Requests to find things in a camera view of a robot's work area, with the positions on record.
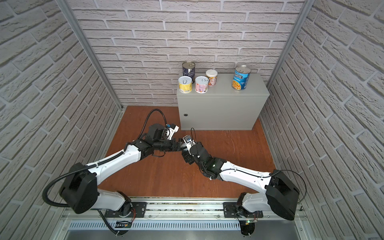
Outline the white lid orange can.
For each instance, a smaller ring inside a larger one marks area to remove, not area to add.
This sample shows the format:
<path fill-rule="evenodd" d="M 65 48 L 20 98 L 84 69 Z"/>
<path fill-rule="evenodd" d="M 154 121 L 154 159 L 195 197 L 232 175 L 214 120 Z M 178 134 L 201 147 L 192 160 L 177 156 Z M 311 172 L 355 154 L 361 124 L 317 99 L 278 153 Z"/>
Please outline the white lid orange can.
<path fill-rule="evenodd" d="M 209 80 L 209 86 L 214 86 L 217 82 L 218 72 L 214 69 L 209 69 L 206 71 L 206 77 Z"/>

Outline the yellow label pull-tab can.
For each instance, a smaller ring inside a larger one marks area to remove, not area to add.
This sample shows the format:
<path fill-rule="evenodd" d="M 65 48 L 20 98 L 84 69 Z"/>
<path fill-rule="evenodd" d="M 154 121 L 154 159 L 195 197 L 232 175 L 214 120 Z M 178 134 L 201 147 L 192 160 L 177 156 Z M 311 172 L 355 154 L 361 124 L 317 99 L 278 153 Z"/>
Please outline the yellow label pull-tab can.
<path fill-rule="evenodd" d="M 192 78 L 189 76 L 182 76 L 178 79 L 179 91 L 183 94 L 188 94 L 192 91 Z"/>

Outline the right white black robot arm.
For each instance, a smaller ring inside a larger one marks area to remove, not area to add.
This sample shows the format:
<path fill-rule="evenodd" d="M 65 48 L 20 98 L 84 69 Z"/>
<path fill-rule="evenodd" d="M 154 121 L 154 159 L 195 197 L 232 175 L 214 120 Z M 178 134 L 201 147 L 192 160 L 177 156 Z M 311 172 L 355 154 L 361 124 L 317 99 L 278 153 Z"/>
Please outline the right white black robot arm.
<path fill-rule="evenodd" d="M 237 166 L 229 161 L 212 157 L 201 143 L 181 144 L 182 156 L 188 164 L 197 164 L 203 176 L 211 180 L 232 182 L 252 190 L 256 194 L 242 193 L 237 209 L 243 215 L 257 211 L 272 211 L 277 216 L 292 221 L 299 202 L 299 188 L 283 173 L 259 172 Z"/>

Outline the silver can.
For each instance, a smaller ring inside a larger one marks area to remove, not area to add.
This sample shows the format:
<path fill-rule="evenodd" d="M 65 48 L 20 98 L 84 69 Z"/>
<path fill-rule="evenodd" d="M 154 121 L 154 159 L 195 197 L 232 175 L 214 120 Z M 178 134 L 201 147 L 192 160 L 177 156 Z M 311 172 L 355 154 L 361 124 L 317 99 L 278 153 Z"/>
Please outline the silver can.
<path fill-rule="evenodd" d="M 181 144 L 181 151 L 187 151 L 188 150 L 188 144 L 184 138 L 180 139 L 180 144 Z"/>

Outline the dark purple label can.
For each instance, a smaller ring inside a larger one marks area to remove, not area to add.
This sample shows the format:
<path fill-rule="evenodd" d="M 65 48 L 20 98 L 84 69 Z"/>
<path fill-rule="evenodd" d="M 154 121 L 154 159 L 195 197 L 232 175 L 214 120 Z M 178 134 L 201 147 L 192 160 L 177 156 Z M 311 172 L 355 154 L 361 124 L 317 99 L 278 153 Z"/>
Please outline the dark purple label can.
<path fill-rule="evenodd" d="M 192 79 L 192 82 L 195 81 L 195 67 L 196 64 L 194 62 L 183 62 L 183 76 L 188 76 Z"/>

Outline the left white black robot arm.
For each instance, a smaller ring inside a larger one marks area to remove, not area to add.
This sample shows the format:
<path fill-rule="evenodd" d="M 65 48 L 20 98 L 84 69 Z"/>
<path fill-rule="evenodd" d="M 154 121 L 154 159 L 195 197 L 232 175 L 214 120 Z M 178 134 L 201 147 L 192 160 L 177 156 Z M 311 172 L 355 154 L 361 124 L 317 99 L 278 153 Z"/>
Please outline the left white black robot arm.
<path fill-rule="evenodd" d="M 173 137 L 178 130 L 175 124 L 154 124 L 147 134 L 127 143 L 121 151 L 91 164 L 75 164 L 70 169 L 72 174 L 65 178 L 60 188 L 60 196 L 77 214 L 105 209 L 117 212 L 120 217 L 130 215 L 133 207 L 128 196 L 122 192 L 101 190 L 98 186 L 111 175 L 153 155 L 155 151 L 180 151 L 182 144 Z"/>

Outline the blue label soup can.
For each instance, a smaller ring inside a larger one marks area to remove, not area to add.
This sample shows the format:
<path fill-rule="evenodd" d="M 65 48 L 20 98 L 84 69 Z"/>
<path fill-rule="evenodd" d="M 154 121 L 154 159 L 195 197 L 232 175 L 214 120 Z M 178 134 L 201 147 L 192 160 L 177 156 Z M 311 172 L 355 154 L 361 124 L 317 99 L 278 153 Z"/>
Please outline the blue label soup can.
<path fill-rule="evenodd" d="M 236 66 L 232 81 L 232 87 L 237 91 L 245 90 L 251 71 L 252 70 L 246 65 Z"/>

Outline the white lid purple can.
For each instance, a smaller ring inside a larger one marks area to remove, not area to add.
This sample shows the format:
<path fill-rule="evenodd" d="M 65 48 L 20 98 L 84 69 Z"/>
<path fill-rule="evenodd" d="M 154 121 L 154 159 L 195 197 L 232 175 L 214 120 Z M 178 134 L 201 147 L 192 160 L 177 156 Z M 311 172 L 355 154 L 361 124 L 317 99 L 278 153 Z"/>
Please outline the white lid purple can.
<path fill-rule="evenodd" d="M 195 91 L 204 94 L 208 91 L 209 79 L 205 76 L 199 76 L 195 79 Z"/>

